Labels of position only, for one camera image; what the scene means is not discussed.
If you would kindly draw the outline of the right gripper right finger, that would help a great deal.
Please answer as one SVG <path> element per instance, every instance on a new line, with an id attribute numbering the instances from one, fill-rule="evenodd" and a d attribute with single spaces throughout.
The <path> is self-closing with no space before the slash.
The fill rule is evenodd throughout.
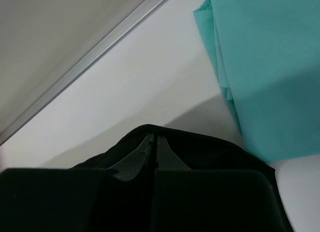
<path id="1" fill-rule="evenodd" d="M 192 169 L 187 166 L 171 149 L 168 140 L 165 136 L 159 135 L 157 137 L 156 147 L 156 162 L 157 169 L 161 171 L 191 171 Z"/>

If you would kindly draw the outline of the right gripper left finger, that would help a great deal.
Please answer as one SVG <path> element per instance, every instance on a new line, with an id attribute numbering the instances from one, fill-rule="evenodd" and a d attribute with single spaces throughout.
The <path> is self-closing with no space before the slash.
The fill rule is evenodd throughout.
<path id="1" fill-rule="evenodd" d="M 135 179 L 148 163 L 155 141 L 152 133 L 146 135 L 139 146 L 122 160 L 107 169 L 114 178 L 122 182 L 129 182 Z"/>

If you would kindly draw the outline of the black t shirt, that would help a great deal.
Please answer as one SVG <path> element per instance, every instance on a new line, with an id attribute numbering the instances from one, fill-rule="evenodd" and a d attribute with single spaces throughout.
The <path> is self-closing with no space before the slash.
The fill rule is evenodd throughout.
<path id="1" fill-rule="evenodd" d="M 128 182 L 107 169 L 154 135 L 148 163 Z M 191 171 L 158 170 L 157 137 Z M 112 232 L 282 232 L 291 228 L 275 170 L 241 147 L 202 134 L 139 126 L 105 153 L 77 165 L 99 172 L 89 228 Z"/>

